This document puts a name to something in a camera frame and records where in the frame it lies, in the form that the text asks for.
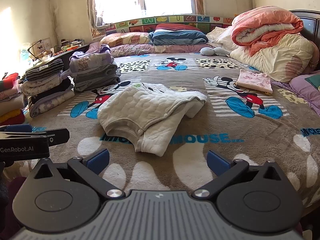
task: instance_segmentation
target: silver pivot bolt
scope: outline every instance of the silver pivot bolt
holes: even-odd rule
[[[121,195],[122,195],[122,191],[119,189],[110,189],[107,191],[108,197],[116,198],[116,197],[120,197]]]
[[[208,190],[206,190],[206,189],[197,189],[195,191],[195,195],[197,197],[207,197],[207,196],[210,195],[210,192]]]

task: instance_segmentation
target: pink quilt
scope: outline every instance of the pink quilt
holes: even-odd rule
[[[231,38],[239,46],[249,46],[250,56],[262,48],[272,47],[287,33],[299,33],[303,21],[292,12],[276,6],[258,7],[232,21]]]

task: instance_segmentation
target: headboard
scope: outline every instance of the headboard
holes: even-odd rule
[[[309,10],[292,10],[302,21],[304,28],[301,34],[309,41],[313,41],[320,50],[320,12]]]

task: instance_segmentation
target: gray plush toy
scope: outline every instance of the gray plush toy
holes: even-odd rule
[[[202,48],[200,50],[200,54],[204,56],[221,56],[221,57],[226,57],[230,55],[230,52],[223,49],[223,48]]]

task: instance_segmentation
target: white folded garment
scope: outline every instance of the white folded garment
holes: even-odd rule
[[[197,91],[175,92],[162,84],[136,83],[112,95],[98,110],[108,136],[120,136],[136,152],[162,156],[182,117],[193,118],[207,97]]]

